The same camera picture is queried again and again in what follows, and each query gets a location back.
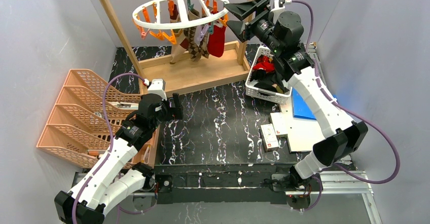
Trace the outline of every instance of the white board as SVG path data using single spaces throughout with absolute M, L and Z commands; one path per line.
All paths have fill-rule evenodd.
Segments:
M 293 100 L 288 98 L 285 105 L 279 105 L 288 127 L 290 152 L 310 152 L 315 143 L 325 139 L 316 120 L 293 117 Z

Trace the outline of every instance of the wooden frame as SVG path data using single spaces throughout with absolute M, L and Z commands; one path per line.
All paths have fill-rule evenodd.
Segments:
M 224 55 L 221 58 L 210 56 L 208 59 L 202 58 L 197 63 L 191 62 L 190 55 L 187 52 L 181 55 L 179 62 L 174 65 L 169 64 L 172 59 L 171 55 L 138 61 L 110 1 L 100 0 L 100 3 L 137 73 L 149 80 L 163 78 L 166 81 L 166 93 L 168 96 L 173 92 L 185 94 L 245 80 L 249 73 L 249 63 L 245 58 L 246 42 L 240 44 L 239 42 L 225 43 Z M 146 89 L 141 82 L 139 82 L 139 87 L 142 94 L 146 93 Z

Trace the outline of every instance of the red sock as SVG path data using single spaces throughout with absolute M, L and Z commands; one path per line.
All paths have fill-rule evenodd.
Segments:
M 221 57 L 224 53 L 224 42 L 226 40 L 226 27 L 223 26 L 219 21 L 214 23 L 220 24 L 221 27 L 213 25 L 213 34 L 209 35 L 209 42 L 207 44 L 207 50 L 210 55 L 215 57 Z

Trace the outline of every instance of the blue board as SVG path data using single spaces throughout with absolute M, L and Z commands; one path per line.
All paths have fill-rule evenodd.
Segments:
M 300 96 L 299 92 L 296 89 L 293 89 L 293 116 L 295 118 L 300 119 L 313 119 L 316 120 L 312 111 L 309 109 L 308 105 L 306 105 L 305 100 Z

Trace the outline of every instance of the orange clothespin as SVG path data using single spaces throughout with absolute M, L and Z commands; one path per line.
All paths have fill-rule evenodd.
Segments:
M 174 10 L 174 2 L 173 2 L 173 0 L 168 0 L 168 4 L 169 4 L 169 13 L 170 13 L 170 16 L 173 16 L 173 10 Z
M 228 14 L 226 14 L 223 18 L 220 18 L 219 21 L 222 23 L 224 27 L 227 27 Z
M 208 7 L 209 8 L 209 0 L 203 0 L 203 2 L 205 3 L 205 5 L 206 5 L 206 7 Z
M 168 35 L 167 33 L 163 32 L 163 36 L 172 43 L 172 45 L 176 45 L 176 37 L 173 33 L 173 30 L 170 30 L 172 35 Z
M 154 10 L 154 17 L 157 20 L 157 6 L 155 5 L 155 3 L 152 3 L 152 9 Z M 164 36 L 163 36 L 163 33 L 161 32 L 161 30 L 158 30 L 158 33 L 150 31 L 149 34 L 151 34 L 153 37 L 155 37 L 159 40 L 162 40 L 162 41 L 164 40 Z
M 218 3 L 216 0 L 212 0 L 212 5 L 213 5 L 213 13 L 216 14 L 218 13 Z
M 154 10 L 154 16 L 155 16 L 155 19 L 157 20 L 157 6 L 155 5 L 155 3 L 152 3 L 152 9 Z
M 148 11 L 147 11 L 146 7 L 144 7 L 144 8 L 142 9 L 142 13 L 144 14 L 145 21 L 146 21 L 146 22 L 148 22 L 148 23 L 150 23 L 150 22 L 151 22 L 151 20 L 150 20 L 150 18 L 149 18 Z
M 145 40 L 145 38 L 147 37 L 147 35 L 148 35 L 148 31 L 150 30 L 150 29 L 148 29 L 147 31 L 145 31 L 145 29 L 143 28 L 143 27 L 141 27 L 141 26 L 139 26 L 138 24 L 136 24 L 136 22 L 134 21 L 134 19 L 132 19 L 133 20 L 133 23 L 134 23 L 134 25 L 136 26 L 136 28 L 140 31 L 140 38 L 142 38 L 142 40 Z

